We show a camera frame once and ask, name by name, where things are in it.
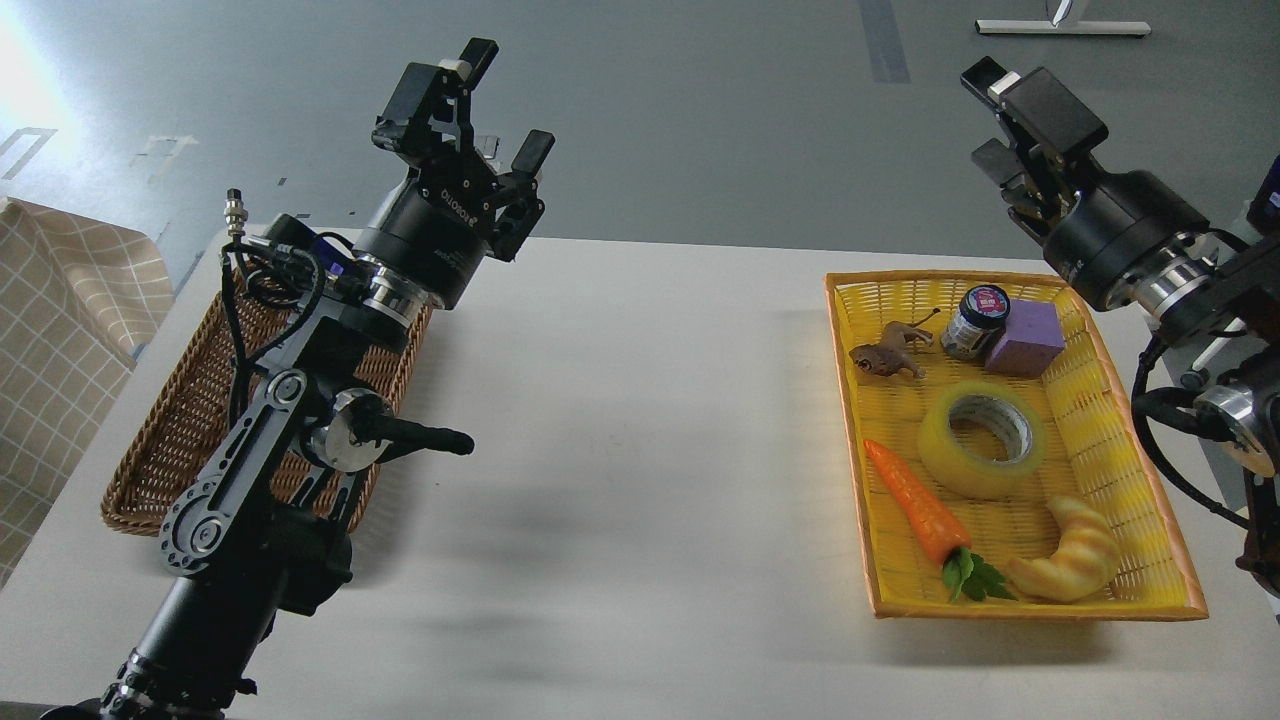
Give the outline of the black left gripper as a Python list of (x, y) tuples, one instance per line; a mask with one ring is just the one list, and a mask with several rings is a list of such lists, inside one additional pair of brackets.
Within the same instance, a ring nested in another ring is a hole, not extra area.
[(545, 211), (552, 132), (529, 131), (502, 173), (474, 146), (472, 94), (498, 53), (497, 41), (471, 38), (456, 59), (410, 63), (372, 127), (374, 146), (410, 169), (355, 249), (442, 309), (457, 305), (484, 258), (513, 261)]

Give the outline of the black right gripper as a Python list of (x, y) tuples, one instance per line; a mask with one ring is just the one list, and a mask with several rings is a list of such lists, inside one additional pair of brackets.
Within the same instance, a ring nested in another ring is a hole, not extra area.
[(1147, 170), (1110, 172), (1092, 151), (1107, 126), (1041, 67), (1018, 74), (984, 56), (961, 85), (997, 118), (1009, 146), (989, 138), (972, 161), (1000, 188), (1014, 224), (1094, 310), (1135, 299), (1164, 250), (1180, 252), (1208, 219)]

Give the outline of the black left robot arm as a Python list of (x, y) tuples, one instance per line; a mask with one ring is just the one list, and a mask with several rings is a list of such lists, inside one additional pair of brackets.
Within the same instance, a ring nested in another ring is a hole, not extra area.
[(244, 670), (276, 614), (311, 616), (352, 579), (370, 469), (474, 451), (462, 432), (399, 419), (357, 368), (371, 348), (403, 354), (415, 322), (453, 309), (483, 259), (513, 260), (545, 210), (552, 133), (531, 131), (502, 173), (475, 143), (472, 95), (498, 50), (474, 37), (456, 59), (404, 68), (371, 140), (408, 172), (353, 243), (287, 214), (248, 234), (228, 190), (225, 432), (160, 524), (175, 582), (104, 694), (45, 717), (223, 717), (256, 692)]

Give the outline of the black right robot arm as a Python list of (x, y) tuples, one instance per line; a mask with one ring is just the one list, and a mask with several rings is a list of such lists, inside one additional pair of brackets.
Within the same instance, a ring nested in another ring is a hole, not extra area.
[[(1107, 126), (1044, 68), (1024, 74), (984, 56), (963, 87), (1001, 138), (972, 154), (1011, 222), (1100, 313), (1134, 305), (1155, 323), (1132, 383), (1142, 452), (1175, 488), (1245, 533), (1236, 566), (1279, 591), (1277, 236), (1247, 243), (1146, 170), (1094, 159)], [(1240, 468), (1245, 510), (1187, 480), (1152, 424), (1219, 445)]]

